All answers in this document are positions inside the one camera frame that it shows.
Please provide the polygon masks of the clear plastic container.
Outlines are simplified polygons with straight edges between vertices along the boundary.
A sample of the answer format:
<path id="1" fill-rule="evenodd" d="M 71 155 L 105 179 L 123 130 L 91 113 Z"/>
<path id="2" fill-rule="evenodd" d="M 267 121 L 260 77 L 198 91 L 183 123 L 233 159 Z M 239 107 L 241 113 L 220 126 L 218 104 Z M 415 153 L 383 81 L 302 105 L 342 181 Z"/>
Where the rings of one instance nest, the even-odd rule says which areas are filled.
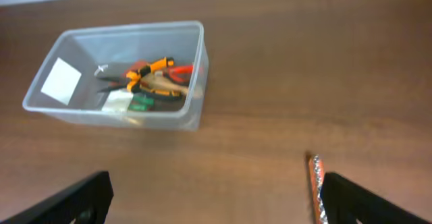
<path id="1" fill-rule="evenodd" d="M 208 70 L 198 21 L 68 30 L 22 105 L 70 123 L 194 131 Z"/>

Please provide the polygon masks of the red handled cutting pliers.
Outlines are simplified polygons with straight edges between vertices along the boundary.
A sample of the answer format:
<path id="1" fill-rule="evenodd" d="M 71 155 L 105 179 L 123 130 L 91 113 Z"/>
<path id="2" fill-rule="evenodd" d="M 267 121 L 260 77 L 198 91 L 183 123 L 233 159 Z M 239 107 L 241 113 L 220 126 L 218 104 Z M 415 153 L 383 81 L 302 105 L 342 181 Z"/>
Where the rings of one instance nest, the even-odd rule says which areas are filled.
<path id="1" fill-rule="evenodd" d="M 193 65 L 169 67 L 163 72 L 163 76 L 170 82 L 180 86 L 189 86 L 192 79 Z"/>

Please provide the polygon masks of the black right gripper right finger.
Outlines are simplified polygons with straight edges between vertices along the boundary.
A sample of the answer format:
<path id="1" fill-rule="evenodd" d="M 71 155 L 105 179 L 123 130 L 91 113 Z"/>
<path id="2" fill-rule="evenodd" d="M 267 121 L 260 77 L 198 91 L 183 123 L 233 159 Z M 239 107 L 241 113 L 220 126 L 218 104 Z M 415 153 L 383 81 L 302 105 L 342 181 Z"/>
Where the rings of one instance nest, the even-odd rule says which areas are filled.
<path id="1" fill-rule="evenodd" d="M 320 196 L 329 224 L 430 224 L 336 172 L 324 175 Z"/>

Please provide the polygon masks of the orange black long-nose pliers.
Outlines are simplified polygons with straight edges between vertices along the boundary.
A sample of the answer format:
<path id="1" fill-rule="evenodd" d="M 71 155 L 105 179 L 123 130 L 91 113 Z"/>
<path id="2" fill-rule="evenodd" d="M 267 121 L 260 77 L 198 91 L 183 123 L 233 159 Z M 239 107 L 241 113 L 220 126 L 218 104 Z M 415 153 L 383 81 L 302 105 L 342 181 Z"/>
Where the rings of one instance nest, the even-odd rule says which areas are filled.
<path id="1" fill-rule="evenodd" d="M 179 90 L 161 89 L 151 86 L 146 80 L 154 76 L 156 72 L 174 67 L 173 57 L 163 57 L 156 62 L 147 63 L 138 69 L 130 69 L 122 76 L 99 76 L 98 80 L 109 82 L 109 85 L 98 89 L 98 93 L 108 93 L 118 90 L 125 90 L 132 94 L 147 96 L 161 101 L 180 101 L 183 95 Z"/>

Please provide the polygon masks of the clear box of coloured bits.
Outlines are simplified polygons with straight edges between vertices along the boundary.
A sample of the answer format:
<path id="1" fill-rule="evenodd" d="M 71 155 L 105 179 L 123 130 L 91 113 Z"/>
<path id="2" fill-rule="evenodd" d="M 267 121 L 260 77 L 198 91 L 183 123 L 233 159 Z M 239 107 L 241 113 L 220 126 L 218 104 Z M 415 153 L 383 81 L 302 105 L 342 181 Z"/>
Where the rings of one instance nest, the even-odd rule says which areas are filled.
<path id="1" fill-rule="evenodd" d="M 155 100 L 132 94 L 125 90 L 110 92 L 101 110 L 124 113 L 126 111 L 149 111 L 155 106 Z"/>

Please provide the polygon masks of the orange scraper with wooden handle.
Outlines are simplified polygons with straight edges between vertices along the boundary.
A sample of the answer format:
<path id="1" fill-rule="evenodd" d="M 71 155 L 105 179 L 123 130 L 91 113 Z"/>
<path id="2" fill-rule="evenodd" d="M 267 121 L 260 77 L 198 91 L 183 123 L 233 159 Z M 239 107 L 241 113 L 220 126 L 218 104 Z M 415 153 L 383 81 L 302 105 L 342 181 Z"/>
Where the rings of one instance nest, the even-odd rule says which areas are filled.
<path id="1" fill-rule="evenodd" d="M 138 69 L 139 67 L 147 64 L 147 62 L 139 63 L 138 65 L 135 65 L 131 69 Z M 167 78 L 163 76 L 163 72 L 166 69 L 163 69 L 161 72 L 156 72 L 154 76 L 150 76 L 149 79 L 146 81 L 155 88 L 161 88 L 161 89 L 175 89 L 179 90 L 182 95 L 188 94 L 188 87 L 187 86 L 180 86 L 177 84 L 174 84 L 173 82 L 170 82 Z"/>

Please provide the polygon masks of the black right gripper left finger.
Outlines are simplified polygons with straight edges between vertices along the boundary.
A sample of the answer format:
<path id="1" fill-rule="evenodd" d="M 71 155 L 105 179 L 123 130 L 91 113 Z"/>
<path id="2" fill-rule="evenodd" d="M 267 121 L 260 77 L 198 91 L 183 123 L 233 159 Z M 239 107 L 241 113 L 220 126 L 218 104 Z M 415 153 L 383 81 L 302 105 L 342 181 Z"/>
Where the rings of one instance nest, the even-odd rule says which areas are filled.
<path id="1" fill-rule="evenodd" d="M 104 224 L 113 197 L 109 172 L 97 171 L 2 223 Z"/>

